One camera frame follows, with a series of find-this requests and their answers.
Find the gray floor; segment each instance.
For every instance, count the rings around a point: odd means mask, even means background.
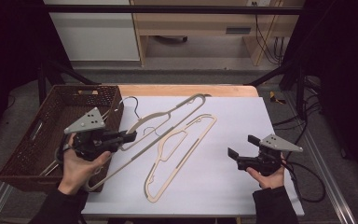
[[[188,42],[152,38],[145,67],[136,63],[77,63],[76,69],[85,77],[102,83],[194,83],[194,84],[242,84],[261,77],[276,65],[267,60],[261,66],[253,67],[241,38],[190,37]],[[294,114],[289,104],[281,105],[269,100],[270,91],[275,91],[279,99],[293,96],[292,91],[280,92],[276,77],[258,87],[258,93],[265,99],[272,123],[291,118]],[[11,93],[9,101],[15,98],[0,122],[0,169],[7,161],[11,151],[20,142],[38,108],[37,83],[30,82]],[[294,142],[300,134],[297,121],[278,128],[276,134]],[[358,223],[358,166],[355,161],[343,160],[339,145],[325,121],[325,117],[312,113],[307,130],[321,151],[328,168]],[[298,143],[305,150],[292,155],[292,160],[316,170],[310,158],[307,138]],[[309,174],[298,171],[300,190],[306,198],[320,195],[318,182]],[[331,203],[331,195],[320,203],[303,202],[305,216],[301,223],[341,223]],[[21,192],[13,189],[0,215],[0,223],[7,218],[29,218],[37,211],[46,195],[44,193]],[[254,217],[244,217],[243,223],[253,223]]]

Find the basket handle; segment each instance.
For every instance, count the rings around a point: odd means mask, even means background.
[[[34,141],[37,134],[40,132],[40,130],[42,130],[42,126],[43,126],[43,121],[41,119],[35,121],[35,125],[29,134],[29,138],[31,139],[31,141]]]
[[[98,95],[98,90],[80,90],[77,91],[79,95]]]

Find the beige wooden hanger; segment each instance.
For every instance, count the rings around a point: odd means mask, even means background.
[[[165,133],[163,133],[162,135],[157,135],[157,138],[154,139],[150,144],[148,144],[147,146],[145,146],[141,151],[139,151],[135,156],[133,156],[129,161],[127,161],[124,165],[122,165],[121,167],[119,167],[117,170],[115,170],[112,174],[107,175],[106,178],[102,179],[100,182],[98,182],[97,184],[95,184],[93,187],[90,187],[89,185],[89,181],[86,182],[86,184],[83,186],[83,189],[86,191],[93,191],[96,190],[98,187],[100,187],[106,180],[108,180],[110,177],[114,176],[115,174],[117,174],[118,172],[120,172],[122,169],[124,169],[127,165],[129,165],[130,163],[132,163],[133,161],[135,161],[138,157],[140,157],[142,154],[144,154],[148,149],[150,149],[153,145],[155,145],[161,138],[163,138],[166,134],[170,133],[172,130],[174,130],[177,126],[179,126],[183,121],[185,121],[188,117],[190,117],[192,114],[194,114],[194,112],[196,112],[198,109],[200,109],[200,107],[202,107],[205,104],[206,101],[206,96],[205,94],[194,94],[190,97],[188,97],[187,99],[185,99],[182,103],[180,103],[179,105],[175,106],[174,108],[165,111],[165,112],[156,112],[150,115],[147,115],[143,118],[138,119],[138,121],[132,125],[131,128],[129,128],[129,130],[127,131],[127,133],[133,133],[136,131],[137,128],[139,128],[141,125],[147,123],[148,121],[150,121],[151,119],[154,118],[158,118],[158,117],[162,117],[162,116],[167,116],[167,119],[164,120],[161,124],[159,124],[159,126],[157,128],[155,128],[155,130],[157,130],[159,127],[161,127],[164,123],[166,123],[172,116],[172,112],[175,110],[180,109],[182,106],[187,105],[187,104],[192,104],[197,98],[201,99],[201,103],[194,109],[192,110],[189,114],[185,115],[179,122],[177,122],[175,125],[173,125],[171,128],[169,128]],[[127,148],[122,148],[122,151],[127,151],[128,149],[130,149],[131,147],[135,146],[136,144],[142,142],[142,140],[145,139],[146,136],[150,135],[152,132],[147,133],[145,136],[143,136],[141,139],[133,142],[129,147]]]
[[[171,175],[168,177],[168,179],[165,181],[165,183],[163,184],[163,186],[158,190],[158,193],[156,194],[156,196],[151,195],[150,191],[149,191],[149,185],[153,182],[154,179],[154,173],[158,167],[158,164],[163,161],[166,162],[170,156],[173,154],[173,152],[182,144],[182,142],[184,141],[184,139],[187,137],[188,135],[188,131],[186,130],[188,127],[201,122],[203,119],[212,119],[211,123],[208,125],[208,127],[202,132],[202,134],[197,138],[197,140],[194,142],[194,144],[191,146],[191,148],[187,151],[187,153],[185,154],[185,156],[179,161],[178,165],[175,167],[175,169],[172,171]],[[158,201],[158,199],[161,197],[162,193],[164,192],[164,190],[171,184],[173,178],[176,176],[176,174],[179,172],[179,170],[182,168],[182,166],[185,164],[185,162],[187,161],[187,159],[190,157],[191,153],[194,151],[194,149],[196,149],[196,147],[199,145],[199,143],[201,142],[201,140],[205,137],[206,133],[209,132],[209,130],[211,130],[211,128],[213,127],[213,125],[216,123],[217,118],[213,115],[208,115],[208,114],[203,114],[200,115],[198,117],[196,117],[195,119],[193,119],[192,121],[190,121],[186,126],[184,126],[181,129],[177,129],[174,130],[168,134],[166,134],[161,141],[159,141],[158,143],[158,156],[155,160],[155,163],[152,166],[152,169],[149,172],[149,175],[146,178],[145,181],[145,186],[144,186],[144,190],[145,190],[145,196],[147,198],[147,200],[151,203],[155,203],[156,201]],[[178,144],[170,151],[170,154],[163,158],[162,156],[162,152],[164,150],[164,145],[166,143],[166,141],[173,137],[176,134],[179,133],[185,133],[185,135],[179,140]]]

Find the wicker basket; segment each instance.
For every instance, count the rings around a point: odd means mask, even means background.
[[[0,171],[0,180],[22,191],[48,192],[55,188],[62,179],[61,169],[55,169],[46,176],[40,174],[54,161],[64,128],[93,107],[98,107],[102,115],[110,110],[106,128],[118,131],[124,109],[121,104],[115,111],[120,101],[118,86],[53,86],[28,131]],[[106,177],[108,166],[109,162],[91,178],[91,186]]]

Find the black metal frame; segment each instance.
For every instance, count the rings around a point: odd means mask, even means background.
[[[321,9],[305,9],[303,7],[221,7],[221,6],[122,6],[122,5],[21,5],[21,8],[24,10],[40,10],[44,12],[52,13],[185,13],[185,14],[254,14],[254,15],[314,15],[315,13],[324,13]],[[305,40],[302,41],[302,44],[297,49],[295,55],[300,55],[299,52],[307,44],[307,41],[310,40],[312,36],[312,31],[308,34]],[[292,57],[291,60],[283,62],[283,64],[277,69],[267,73],[263,77],[244,85],[258,86],[265,81],[276,77],[277,75],[289,73],[289,75],[283,77],[280,87],[283,90],[289,90],[293,84],[302,82],[302,78],[299,80],[301,73],[301,61],[302,57]],[[77,80],[83,82],[84,84],[99,84],[95,83],[85,77],[82,77],[73,69],[67,68],[57,62],[48,60],[48,64],[54,69],[57,69],[63,73],[70,75],[71,77],[76,78]],[[48,73],[44,71],[39,71],[39,82],[43,77],[48,77]],[[39,84],[39,98],[40,100],[46,97],[46,88],[43,88],[43,83]],[[297,86],[297,112],[300,117],[303,117],[302,110],[302,97],[304,92],[304,85],[301,83]]]

